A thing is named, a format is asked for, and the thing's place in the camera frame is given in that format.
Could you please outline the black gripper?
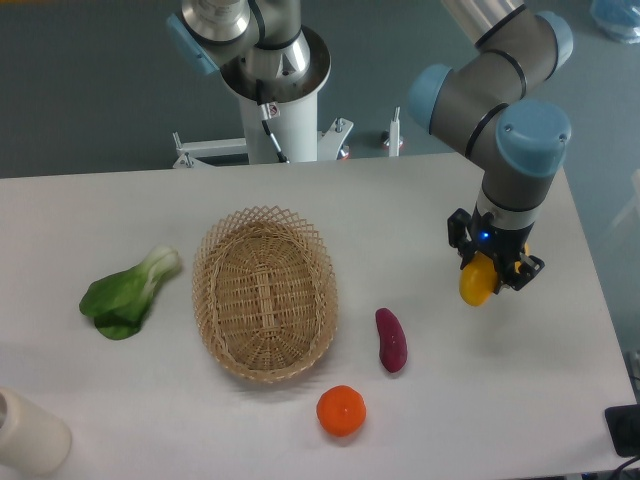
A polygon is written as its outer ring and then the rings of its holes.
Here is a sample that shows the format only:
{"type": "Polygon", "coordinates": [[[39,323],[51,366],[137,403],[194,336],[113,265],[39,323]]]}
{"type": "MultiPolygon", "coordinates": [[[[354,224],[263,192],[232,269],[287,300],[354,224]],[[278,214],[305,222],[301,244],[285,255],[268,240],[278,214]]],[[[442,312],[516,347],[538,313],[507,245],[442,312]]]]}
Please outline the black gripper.
{"type": "Polygon", "coordinates": [[[512,211],[491,202],[477,202],[472,217],[458,208],[447,219],[448,244],[462,260],[474,261],[482,256],[498,259],[494,263],[494,294],[504,288],[520,291],[545,267],[541,258],[528,255],[528,238],[534,223],[534,209],[512,211]]]}

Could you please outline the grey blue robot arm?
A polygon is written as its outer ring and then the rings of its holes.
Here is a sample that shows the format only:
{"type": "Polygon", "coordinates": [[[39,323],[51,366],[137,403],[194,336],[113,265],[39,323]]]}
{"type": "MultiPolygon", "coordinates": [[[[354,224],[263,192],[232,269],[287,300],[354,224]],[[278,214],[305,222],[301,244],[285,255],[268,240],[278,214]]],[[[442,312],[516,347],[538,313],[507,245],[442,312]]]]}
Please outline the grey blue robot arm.
{"type": "MultiPolygon", "coordinates": [[[[529,98],[570,57],[568,24],[521,1],[450,1],[450,15],[477,49],[459,70],[426,68],[407,110],[430,135],[484,173],[472,211],[448,219],[461,259],[459,291],[471,305],[520,290],[543,269],[527,240],[571,137],[567,115],[529,98]]],[[[166,22],[177,50],[200,73],[220,74],[236,96],[249,160],[335,160],[350,124],[317,128],[317,95],[331,59],[301,20],[297,1],[185,1],[166,22]]]]}

